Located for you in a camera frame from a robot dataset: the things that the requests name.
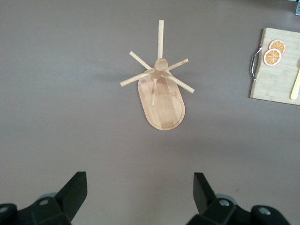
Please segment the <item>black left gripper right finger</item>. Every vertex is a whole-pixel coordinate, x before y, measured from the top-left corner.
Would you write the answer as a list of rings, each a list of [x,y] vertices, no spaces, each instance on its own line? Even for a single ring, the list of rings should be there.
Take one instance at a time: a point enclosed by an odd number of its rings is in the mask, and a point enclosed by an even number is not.
[[[228,197],[217,196],[204,174],[194,173],[193,196],[198,209],[189,225],[288,225],[277,209],[255,205],[251,211],[242,209]]]

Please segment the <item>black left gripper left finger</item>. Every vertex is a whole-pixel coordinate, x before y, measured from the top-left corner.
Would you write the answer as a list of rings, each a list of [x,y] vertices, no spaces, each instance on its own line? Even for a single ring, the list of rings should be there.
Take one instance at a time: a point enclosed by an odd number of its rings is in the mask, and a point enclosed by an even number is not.
[[[86,172],[77,172],[54,196],[44,196],[18,210],[13,203],[0,205],[2,225],[70,225],[87,197]]]

